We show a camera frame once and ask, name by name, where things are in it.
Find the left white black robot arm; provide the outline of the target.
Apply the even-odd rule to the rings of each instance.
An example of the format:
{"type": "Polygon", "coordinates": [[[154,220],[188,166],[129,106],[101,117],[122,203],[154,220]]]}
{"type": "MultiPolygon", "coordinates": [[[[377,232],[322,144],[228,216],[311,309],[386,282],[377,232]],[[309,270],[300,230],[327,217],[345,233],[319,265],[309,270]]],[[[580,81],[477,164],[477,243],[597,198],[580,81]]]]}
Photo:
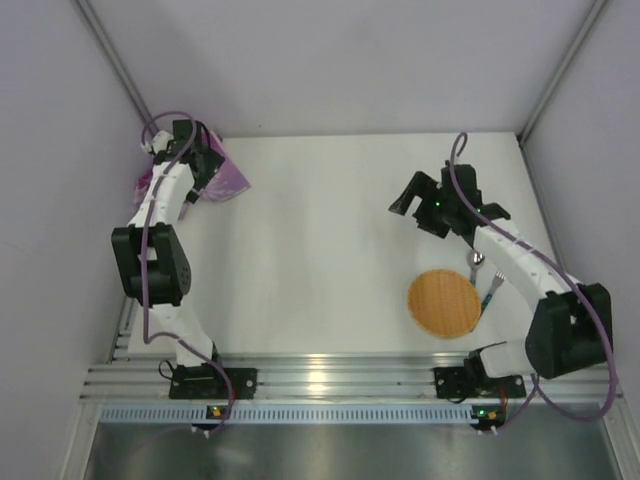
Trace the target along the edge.
{"type": "Polygon", "coordinates": [[[194,204],[219,172],[224,156],[202,139],[204,125],[176,111],[172,132],[147,139],[142,146],[153,156],[151,181],[138,210],[124,227],[111,233],[124,293],[142,309],[142,340],[170,340],[176,360],[185,368],[214,365],[218,353],[193,309],[185,303],[192,271],[176,224],[183,207],[194,204]]]}

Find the purple printed cloth placemat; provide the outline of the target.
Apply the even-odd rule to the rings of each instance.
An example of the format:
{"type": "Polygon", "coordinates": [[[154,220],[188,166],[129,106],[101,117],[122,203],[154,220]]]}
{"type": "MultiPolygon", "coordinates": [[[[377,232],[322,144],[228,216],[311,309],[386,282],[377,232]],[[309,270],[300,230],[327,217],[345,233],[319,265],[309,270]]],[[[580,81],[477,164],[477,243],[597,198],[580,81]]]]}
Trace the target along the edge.
{"type": "MultiPolygon", "coordinates": [[[[225,161],[220,167],[218,173],[213,177],[208,185],[200,191],[199,197],[211,202],[224,202],[245,192],[251,187],[249,180],[239,170],[235,163],[231,160],[222,148],[222,138],[213,130],[205,130],[207,133],[202,134],[201,143],[211,146],[211,148],[221,154],[225,161]]],[[[154,142],[164,135],[167,140],[170,134],[161,131],[154,137],[154,142]]],[[[149,169],[145,174],[139,177],[134,190],[133,202],[137,208],[141,205],[145,194],[147,193],[152,179],[152,170],[149,169]]]]}

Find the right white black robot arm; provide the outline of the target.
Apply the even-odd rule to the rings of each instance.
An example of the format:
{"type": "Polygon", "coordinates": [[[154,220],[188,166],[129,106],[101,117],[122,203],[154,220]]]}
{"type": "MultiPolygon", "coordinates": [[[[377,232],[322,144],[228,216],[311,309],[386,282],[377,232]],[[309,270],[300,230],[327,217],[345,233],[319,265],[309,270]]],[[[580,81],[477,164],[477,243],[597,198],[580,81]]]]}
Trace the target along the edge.
{"type": "Polygon", "coordinates": [[[414,199],[419,229],[461,237],[505,274],[531,311],[519,338],[469,353],[465,367],[478,387],[513,375],[550,380],[613,364],[609,291],[579,282],[525,240],[501,205],[483,201],[472,166],[447,163],[440,179],[416,172],[389,210],[405,215],[414,199]]]}

